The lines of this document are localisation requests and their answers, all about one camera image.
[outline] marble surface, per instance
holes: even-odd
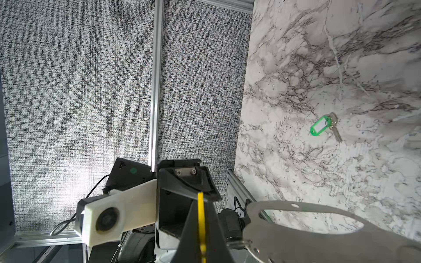
[[[421,241],[421,1],[257,0],[235,173],[257,200],[338,207]],[[343,142],[310,127],[335,112]],[[352,220],[273,213],[347,232]]]

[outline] metal key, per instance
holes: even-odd
[[[330,130],[332,130],[332,133],[335,136],[336,141],[340,143],[342,142],[342,138],[341,138],[341,135],[339,135],[338,129],[336,128],[336,124],[338,123],[338,117],[333,112],[328,114],[328,116],[332,120],[332,124],[329,128]]]

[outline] metal plate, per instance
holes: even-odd
[[[262,210],[334,213],[353,218],[364,226],[349,234],[312,233],[263,220],[259,218]],[[243,239],[250,253],[261,262],[421,262],[421,244],[338,208],[303,202],[263,201],[249,204],[247,213],[251,223],[244,229]]]
[[[190,176],[190,175],[196,175],[197,171],[194,167],[187,167],[187,168],[179,168],[176,169],[176,175],[178,176]]]

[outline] textured gray backdrop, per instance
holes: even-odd
[[[147,163],[153,4],[1,2],[17,230],[68,219],[116,157]]]
[[[16,227],[49,230],[116,157],[147,163],[154,2],[0,2]],[[159,157],[202,158],[224,195],[251,15],[168,0],[164,26]]]
[[[223,197],[235,162],[251,19],[195,0],[165,1],[158,158],[201,158]]]

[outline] metal bracket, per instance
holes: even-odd
[[[195,167],[187,167],[187,168],[177,168],[176,169],[176,175],[178,176],[190,176],[190,175],[196,175],[197,170]]]
[[[82,239],[73,230],[66,230],[56,236],[50,236],[49,231],[27,231],[15,234],[17,247],[43,247],[52,245],[81,244]]]
[[[349,234],[319,234],[292,229],[259,218],[263,210],[334,213],[364,226]],[[421,244],[385,231],[347,211],[325,205],[289,201],[252,202],[251,223],[243,231],[247,249],[265,263],[421,262]]]

